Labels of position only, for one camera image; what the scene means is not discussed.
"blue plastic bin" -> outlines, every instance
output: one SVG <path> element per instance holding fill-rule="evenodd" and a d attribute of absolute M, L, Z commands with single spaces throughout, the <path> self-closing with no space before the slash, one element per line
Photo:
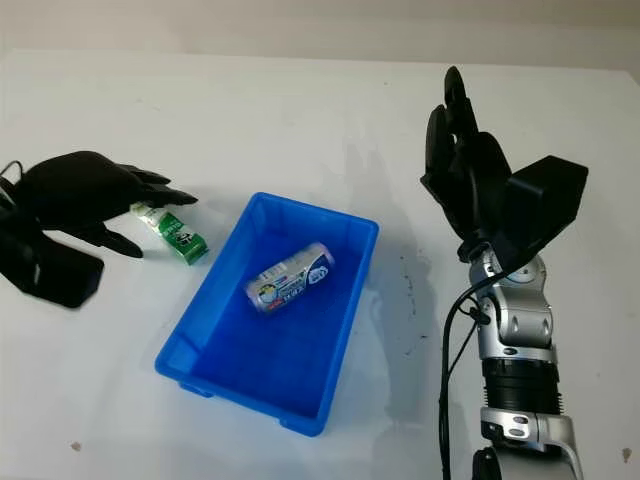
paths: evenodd
<path fill-rule="evenodd" d="M 156 359 L 186 390 L 219 395 L 315 436 L 324 429 L 378 226 L 363 218 L 256 193 Z M 336 264 L 273 314 L 244 285 L 312 242 Z"/>

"can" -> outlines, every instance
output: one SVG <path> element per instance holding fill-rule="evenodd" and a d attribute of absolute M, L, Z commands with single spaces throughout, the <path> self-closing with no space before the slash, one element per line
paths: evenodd
<path fill-rule="evenodd" d="M 274 312 L 324 280 L 334 265 L 329 249 L 312 243 L 251 280 L 245 292 L 259 311 Z"/>
<path fill-rule="evenodd" d="M 207 244 L 199 234 L 185 225 L 165 208 L 152 208 L 144 203 L 131 205 L 131 212 L 146 223 L 171 246 L 185 261 L 192 265 L 207 253 Z"/>

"robotic hand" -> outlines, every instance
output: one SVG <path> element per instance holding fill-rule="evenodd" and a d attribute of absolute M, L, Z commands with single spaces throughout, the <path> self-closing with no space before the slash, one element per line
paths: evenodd
<path fill-rule="evenodd" d="M 468 314 L 478 330 L 487 398 L 481 432 L 492 442 L 474 455 L 473 479 L 582 480 L 571 418 L 561 414 L 546 269 L 537 253 L 576 218 L 587 173 L 552 156 L 512 173 L 495 138 L 478 131 L 460 73 L 449 69 L 445 105 L 429 118 L 420 179 L 462 239 L 460 260 L 471 264 L 472 287 L 454 302 L 443 333 L 445 480 L 451 478 L 448 382 L 462 353 L 450 366 L 449 335 L 465 300 L 475 304 Z"/>
<path fill-rule="evenodd" d="M 62 155 L 31 168 L 13 185 L 0 175 L 0 273 L 24 293 L 77 308 L 98 288 L 102 260 L 57 243 L 60 230 L 95 246 L 140 258 L 142 250 L 106 228 L 135 202 L 186 205 L 197 199 L 168 178 L 119 165 L 95 152 Z"/>

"white tabletop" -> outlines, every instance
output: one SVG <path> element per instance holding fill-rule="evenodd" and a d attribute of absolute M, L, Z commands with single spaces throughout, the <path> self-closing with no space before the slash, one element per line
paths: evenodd
<path fill-rule="evenodd" d="M 161 172 L 199 196 L 176 212 L 212 247 L 184 266 L 127 215 L 111 227 L 147 257 L 83 246 L 106 269 L 79 311 L 0 280 L 2 478 L 439 478 L 441 326 L 467 286 L 467 266 L 418 178 L 445 65 L 16 51 L 0 68 L 0 163 L 91 149 Z M 640 88 L 610 71 L 464 66 L 462 74 L 481 128 L 514 169 L 550 153 L 590 168 L 577 221 L 543 251 L 546 295 L 585 475 L 636 479 Z M 153 370 L 255 191 L 381 227 L 317 438 L 188 393 Z M 454 345 L 467 325 L 459 319 Z M 451 387 L 457 479 L 470 477 L 472 453 L 487 444 L 474 344 Z M 624 448 L 634 452 L 626 463 Z"/>

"black cable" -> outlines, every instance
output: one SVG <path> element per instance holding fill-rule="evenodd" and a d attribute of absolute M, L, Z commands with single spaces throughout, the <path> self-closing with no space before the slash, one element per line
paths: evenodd
<path fill-rule="evenodd" d="M 469 297 L 469 298 L 467 298 L 467 300 L 471 300 L 471 302 L 473 302 L 473 305 L 478 309 L 478 311 L 480 311 L 480 304 L 478 303 L 478 301 L 475 298 Z M 468 311 L 467 310 L 463 310 L 462 309 L 462 305 L 460 305 L 458 307 L 458 311 L 460 313 L 464 313 L 465 315 L 467 315 L 469 317 L 472 317 L 471 309 L 469 309 Z"/>
<path fill-rule="evenodd" d="M 472 285 L 468 289 L 466 289 L 462 294 L 453 302 L 451 308 L 449 309 L 449 313 L 447 314 L 447 318 L 444 322 L 444 329 L 442 333 L 442 371 L 440 374 L 440 399 L 439 399 L 439 410 L 438 410 L 438 434 L 439 434 L 439 443 L 440 443 L 440 460 L 442 461 L 442 478 L 444 480 L 451 480 L 451 456 L 450 456 L 450 447 L 449 447 L 449 378 L 451 377 L 451 371 L 449 370 L 449 340 L 451 337 L 451 326 L 453 324 L 453 318 L 456 315 L 456 312 L 462 305 L 462 303 L 470 298 L 471 295 L 486 288 L 494 283 L 502 280 L 511 272 L 501 272 L 492 277 L 485 278 L 480 282 Z M 464 351 L 464 347 L 468 343 L 468 340 L 471 338 L 471 334 L 473 334 L 473 330 L 468 335 L 468 339 L 465 340 L 461 348 L 461 352 Z M 460 355 L 456 357 L 453 366 L 457 363 Z"/>
<path fill-rule="evenodd" d="M 460 357 L 462 357 L 462 354 L 464 353 L 464 349 L 467 348 L 467 343 L 469 343 L 469 340 L 471 340 L 471 336 L 473 335 L 473 332 L 476 331 L 476 328 L 478 328 L 478 321 L 474 320 L 473 325 L 471 325 L 471 328 L 469 329 L 469 333 L 467 333 L 467 336 L 464 339 L 464 342 L 462 342 L 462 346 L 458 350 L 458 354 L 456 355 L 456 358 L 453 360 L 453 362 L 451 362 L 451 366 L 449 367 L 449 376 L 451 376 L 453 369 L 456 368 L 456 364 L 458 363 L 458 360 L 460 360 Z"/>
<path fill-rule="evenodd" d="M 19 160 L 11 160 L 7 165 L 0 171 L 0 177 L 2 177 L 11 167 L 14 165 L 18 165 L 18 169 L 20 169 L 20 178 L 24 175 L 24 168 L 22 167 L 22 163 Z"/>

